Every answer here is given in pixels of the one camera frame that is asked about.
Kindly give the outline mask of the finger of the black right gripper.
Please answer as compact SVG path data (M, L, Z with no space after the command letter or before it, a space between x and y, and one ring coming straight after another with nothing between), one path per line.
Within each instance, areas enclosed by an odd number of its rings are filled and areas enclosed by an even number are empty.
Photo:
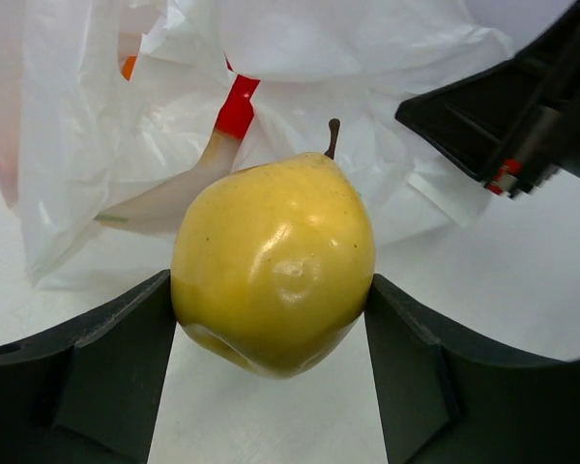
M513 58L403 101L396 120L497 195L580 179L580 1Z

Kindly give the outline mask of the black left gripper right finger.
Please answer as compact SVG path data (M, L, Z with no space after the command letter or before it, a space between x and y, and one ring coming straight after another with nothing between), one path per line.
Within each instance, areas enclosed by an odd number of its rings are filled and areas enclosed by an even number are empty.
M486 337L381 275L364 322L391 463L580 463L580 359Z

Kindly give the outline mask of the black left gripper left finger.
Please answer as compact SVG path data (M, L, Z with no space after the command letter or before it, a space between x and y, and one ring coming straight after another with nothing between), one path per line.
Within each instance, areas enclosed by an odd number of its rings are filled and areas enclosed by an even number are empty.
M176 322L170 273L0 346L0 463L145 463Z

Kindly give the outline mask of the white plastic bag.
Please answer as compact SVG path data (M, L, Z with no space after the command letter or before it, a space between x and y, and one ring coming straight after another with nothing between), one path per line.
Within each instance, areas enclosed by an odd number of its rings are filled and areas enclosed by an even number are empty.
M462 1L0 1L0 189L26 274L86 289L165 267L175 224L95 217L192 169L238 75L259 84L232 169L320 149L335 117L378 247L467 226L488 196L394 114L512 52Z

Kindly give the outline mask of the yellow fake banana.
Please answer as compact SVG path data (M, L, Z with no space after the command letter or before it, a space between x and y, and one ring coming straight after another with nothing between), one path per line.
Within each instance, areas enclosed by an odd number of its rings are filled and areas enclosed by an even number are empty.
M235 78L204 152L192 169L102 211L95 221L133 229L182 219L203 189L231 172L254 116L250 99L258 84L254 78Z

